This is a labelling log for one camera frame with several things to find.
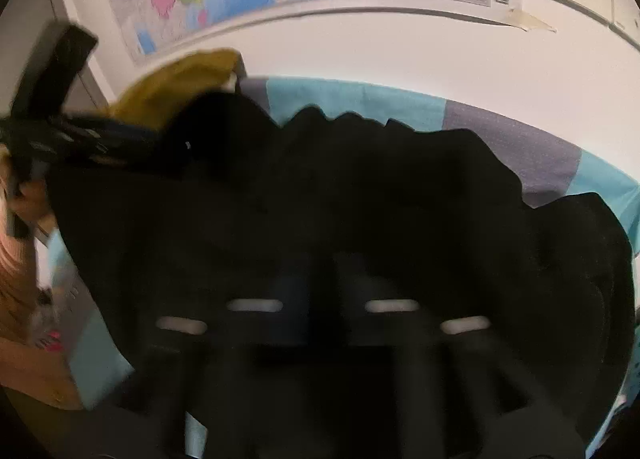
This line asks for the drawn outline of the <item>left forearm pink sleeve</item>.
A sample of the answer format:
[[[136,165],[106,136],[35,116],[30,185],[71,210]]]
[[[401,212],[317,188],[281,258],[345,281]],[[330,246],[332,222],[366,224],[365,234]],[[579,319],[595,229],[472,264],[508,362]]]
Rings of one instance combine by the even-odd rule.
[[[38,293],[34,243],[2,231],[1,385],[57,409],[83,409],[62,349],[29,341]]]

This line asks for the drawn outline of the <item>person's left hand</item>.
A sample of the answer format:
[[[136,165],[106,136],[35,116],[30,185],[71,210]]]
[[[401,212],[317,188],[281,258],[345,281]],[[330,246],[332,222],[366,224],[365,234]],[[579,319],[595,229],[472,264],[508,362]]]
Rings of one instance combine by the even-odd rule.
[[[13,169],[11,157],[6,147],[1,147],[1,186],[7,195],[11,189]],[[49,205],[47,185],[44,179],[25,182],[20,185],[20,191],[12,197],[6,196],[6,208],[29,225],[37,227],[46,236],[56,227],[56,221]]]

